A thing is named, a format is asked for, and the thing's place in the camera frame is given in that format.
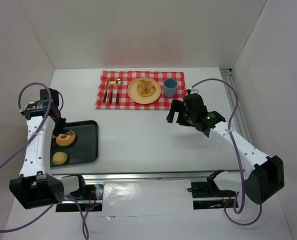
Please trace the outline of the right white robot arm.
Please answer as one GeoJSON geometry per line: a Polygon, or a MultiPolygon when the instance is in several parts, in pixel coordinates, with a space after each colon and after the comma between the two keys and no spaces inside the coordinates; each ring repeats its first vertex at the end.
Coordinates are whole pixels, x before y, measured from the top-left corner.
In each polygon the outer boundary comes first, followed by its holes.
{"type": "Polygon", "coordinates": [[[219,143],[234,157],[239,156],[243,174],[218,170],[207,177],[212,190],[239,192],[244,190],[247,197],[260,205],[285,186],[284,164],[278,156],[269,156],[256,149],[216,111],[209,112],[202,97],[192,93],[183,100],[174,99],[171,103],[168,123],[172,123],[178,113],[177,123],[194,127],[206,137],[219,143]]]}

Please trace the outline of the round flower-shaped bread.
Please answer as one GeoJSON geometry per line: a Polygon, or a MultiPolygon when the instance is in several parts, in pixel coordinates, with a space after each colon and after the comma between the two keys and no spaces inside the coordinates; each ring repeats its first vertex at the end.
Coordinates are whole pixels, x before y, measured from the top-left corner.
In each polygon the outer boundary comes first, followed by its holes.
{"type": "Polygon", "coordinates": [[[136,90],[141,97],[150,97],[156,92],[156,87],[150,80],[141,79],[136,90]]]}

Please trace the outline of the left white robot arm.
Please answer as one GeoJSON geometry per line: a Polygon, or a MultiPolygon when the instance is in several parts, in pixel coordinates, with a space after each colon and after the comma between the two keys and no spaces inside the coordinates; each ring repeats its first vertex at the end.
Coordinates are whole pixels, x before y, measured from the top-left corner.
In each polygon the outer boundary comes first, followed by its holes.
{"type": "Polygon", "coordinates": [[[26,119],[28,145],[19,176],[9,182],[9,189],[25,209],[60,204],[65,197],[80,197],[85,181],[80,174],[60,179],[51,173],[52,136],[64,133],[66,119],[59,110],[60,93],[41,89],[40,99],[21,112],[26,119]]]}

